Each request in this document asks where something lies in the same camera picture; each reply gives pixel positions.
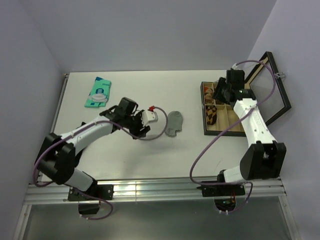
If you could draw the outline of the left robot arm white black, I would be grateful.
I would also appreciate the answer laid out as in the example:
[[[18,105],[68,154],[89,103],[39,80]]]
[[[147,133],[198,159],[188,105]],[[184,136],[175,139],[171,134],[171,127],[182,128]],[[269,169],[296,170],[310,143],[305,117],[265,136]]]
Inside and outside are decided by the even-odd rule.
[[[135,101],[124,97],[118,105],[68,133],[49,134],[41,146],[35,170],[58,185],[78,189],[86,200],[95,198],[98,193],[95,179],[76,167],[81,153],[94,141],[117,130],[128,130],[134,139],[144,138],[151,129],[149,124],[158,121],[158,116],[152,109],[135,113],[137,106]]]

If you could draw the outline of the grey sock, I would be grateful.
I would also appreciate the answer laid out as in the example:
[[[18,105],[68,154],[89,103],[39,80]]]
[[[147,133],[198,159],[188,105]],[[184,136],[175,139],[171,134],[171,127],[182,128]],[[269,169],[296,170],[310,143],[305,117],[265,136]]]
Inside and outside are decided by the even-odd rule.
[[[168,123],[165,129],[165,135],[170,138],[177,136],[183,128],[183,116],[179,111],[171,111],[168,114]]]

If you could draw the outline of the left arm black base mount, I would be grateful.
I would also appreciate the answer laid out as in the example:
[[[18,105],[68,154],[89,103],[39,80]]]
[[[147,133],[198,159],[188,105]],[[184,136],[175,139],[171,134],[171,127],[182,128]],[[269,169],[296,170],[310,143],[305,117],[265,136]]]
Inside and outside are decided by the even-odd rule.
[[[113,199],[113,194],[113,184],[97,184],[87,191],[80,191],[75,187],[70,187],[67,200],[69,202],[78,202],[78,213],[82,218],[102,220],[113,213],[114,207],[109,202]],[[102,210],[103,204],[108,205],[110,210],[106,215],[97,216],[98,212]]]

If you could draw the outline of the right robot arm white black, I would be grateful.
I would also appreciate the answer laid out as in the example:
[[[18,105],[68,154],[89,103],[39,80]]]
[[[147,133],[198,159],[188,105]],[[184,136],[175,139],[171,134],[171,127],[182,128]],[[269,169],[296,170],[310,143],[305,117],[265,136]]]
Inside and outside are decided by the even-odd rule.
[[[270,133],[258,108],[254,92],[245,88],[245,72],[227,70],[226,77],[220,77],[218,80],[213,98],[232,107],[241,120],[248,142],[248,149],[239,165],[219,173],[217,191],[227,195],[233,190],[236,182],[278,178],[287,148],[284,143],[277,142]]]

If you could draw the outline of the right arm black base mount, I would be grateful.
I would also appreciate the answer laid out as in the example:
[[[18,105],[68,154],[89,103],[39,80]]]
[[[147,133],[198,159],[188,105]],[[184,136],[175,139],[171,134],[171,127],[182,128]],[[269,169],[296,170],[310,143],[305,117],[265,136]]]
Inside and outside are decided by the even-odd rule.
[[[230,212],[236,208],[236,196],[244,196],[245,189],[240,184],[228,185],[200,185],[197,189],[201,190],[204,198],[213,197],[216,208],[223,212]]]

